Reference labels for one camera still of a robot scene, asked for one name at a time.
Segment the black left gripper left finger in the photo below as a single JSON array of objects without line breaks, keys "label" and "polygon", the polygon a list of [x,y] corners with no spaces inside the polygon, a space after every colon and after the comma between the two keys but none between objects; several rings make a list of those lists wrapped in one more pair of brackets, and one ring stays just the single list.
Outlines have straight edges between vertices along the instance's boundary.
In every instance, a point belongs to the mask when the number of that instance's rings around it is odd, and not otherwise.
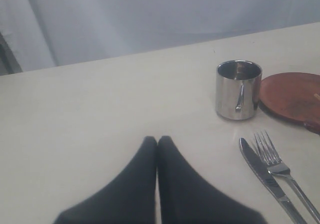
[{"label": "black left gripper left finger", "polygon": [[157,141],[146,136],[128,165],[104,188],[63,211],[56,224],[154,224]]}]

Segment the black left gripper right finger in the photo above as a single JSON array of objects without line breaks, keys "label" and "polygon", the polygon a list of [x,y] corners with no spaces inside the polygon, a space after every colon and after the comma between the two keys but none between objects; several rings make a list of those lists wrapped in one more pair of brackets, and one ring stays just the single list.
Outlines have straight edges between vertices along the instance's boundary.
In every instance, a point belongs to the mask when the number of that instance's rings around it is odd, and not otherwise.
[{"label": "black left gripper right finger", "polygon": [[164,224],[265,224],[263,216],[208,183],[170,136],[157,146],[158,188]]}]

